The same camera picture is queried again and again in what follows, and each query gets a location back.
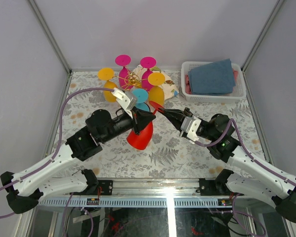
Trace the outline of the gold wine glass rack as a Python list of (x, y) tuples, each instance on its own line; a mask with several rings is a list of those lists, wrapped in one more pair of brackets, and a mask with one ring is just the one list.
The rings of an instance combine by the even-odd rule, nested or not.
[(136, 75), (134, 72), (132, 72), (132, 70), (130, 70), (130, 71), (131, 72), (129, 73), (128, 81), (129, 81), (129, 84), (132, 85), (132, 87), (127, 90), (131, 90), (133, 87), (142, 88), (142, 83), (141, 83), (141, 79), (139, 78), (139, 76)]

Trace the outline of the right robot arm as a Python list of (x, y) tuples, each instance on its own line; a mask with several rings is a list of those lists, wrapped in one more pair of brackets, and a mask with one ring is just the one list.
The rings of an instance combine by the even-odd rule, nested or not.
[(296, 176), (286, 173), (252, 154), (241, 137), (233, 138), (239, 129), (234, 119), (216, 114), (210, 121), (196, 117), (189, 108), (159, 109), (180, 136), (207, 148), (210, 154), (224, 163), (237, 167), (253, 178), (238, 176), (223, 170), (216, 179), (215, 189), (221, 195), (228, 192), (244, 194), (273, 207), (283, 218), (296, 223)]

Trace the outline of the yellow wine glass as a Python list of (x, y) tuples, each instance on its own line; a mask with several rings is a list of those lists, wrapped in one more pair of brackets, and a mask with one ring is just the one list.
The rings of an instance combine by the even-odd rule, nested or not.
[[(104, 88), (114, 89), (117, 85), (111, 81), (114, 77), (114, 71), (111, 68), (102, 68), (98, 72), (98, 78), (105, 81)], [(116, 97), (110, 91), (104, 91), (104, 98), (107, 102), (113, 103), (116, 101)]]
[(152, 85), (152, 88), (148, 92), (149, 102), (155, 102), (163, 106), (165, 95), (160, 86), (165, 82), (165, 76), (162, 73), (152, 73), (148, 77), (148, 82)]

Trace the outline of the red wine glass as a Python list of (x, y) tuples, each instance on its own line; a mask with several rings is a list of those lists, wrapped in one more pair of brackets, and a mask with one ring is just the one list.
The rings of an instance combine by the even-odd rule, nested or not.
[[(156, 113), (157, 107), (163, 107), (164, 104), (164, 102), (157, 103), (154, 101), (149, 101), (149, 103), (150, 105), (155, 104), (152, 105), (155, 108), (153, 114)], [(136, 108), (146, 112), (151, 112), (150, 107), (147, 105), (147, 103), (137, 103)], [(126, 140), (133, 148), (137, 150), (145, 150), (152, 138), (152, 135), (153, 123), (150, 122), (139, 134), (135, 134), (135, 132), (132, 130), (127, 136)]]

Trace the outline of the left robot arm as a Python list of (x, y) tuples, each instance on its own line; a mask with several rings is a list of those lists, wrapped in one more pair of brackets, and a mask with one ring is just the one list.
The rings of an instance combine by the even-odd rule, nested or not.
[(133, 108), (129, 115), (122, 112), (115, 118), (112, 118), (107, 110), (94, 111), (85, 121), (86, 126), (68, 138), (53, 155), (22, 172), (7, 171), (0, 176), (6, 187), (9, 207), (13, 213), (21, 214), (50, 197), (67, 193), (96, 193), (99, 182), (91, 169), (83, 169), (65, 178), (54, 178), (54, 175), (64, 168), (86, 161), (102, 151), (101, 144), (129, 130), (139, 134), (152, 124), (155, 118), (152, 112), (137, 108)]

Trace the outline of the magenta wine glass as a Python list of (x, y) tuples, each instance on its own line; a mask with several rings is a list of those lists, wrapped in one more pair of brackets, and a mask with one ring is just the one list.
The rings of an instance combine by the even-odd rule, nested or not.
[(152, 74), (152, 68), (156, 65), (156, 60), (153, 57), (144, 57), (141, 59), (140, 64), (143, 69), (146, 69), (146, 71), (142, 75), (141, 83), (142, 83), (142, 88), (145, 89), (146, 91), (150, 91), (152, 88), (152, 85), (148, 81), (148, 77)]
[(131, 72), (127, 66), (130, 64), (131, 62), (131, 57), (129, 55), (126, 54), (122, 54), (116, 57), (115, 59), (115, 63), (118, 66), (121, 66), (122, 69), (119, 72), (118, 75), (118, 81), (119, 81), (119, 85), (123, 90), (127, 90), (129, 88), (132, 87), (132, 85), (129, 84), (128, 78), (129, 78), (129, 73)]

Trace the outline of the teal wine glass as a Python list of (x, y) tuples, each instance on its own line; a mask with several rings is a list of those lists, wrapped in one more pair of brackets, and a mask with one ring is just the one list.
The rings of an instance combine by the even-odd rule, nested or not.
[(132, 91), (133, 95), (137, 98), (136, 108), (150, 112), (150, 108), (147, 105), (146, 101), (148, 99), (148, 93), (142, 88), (137, 88)]

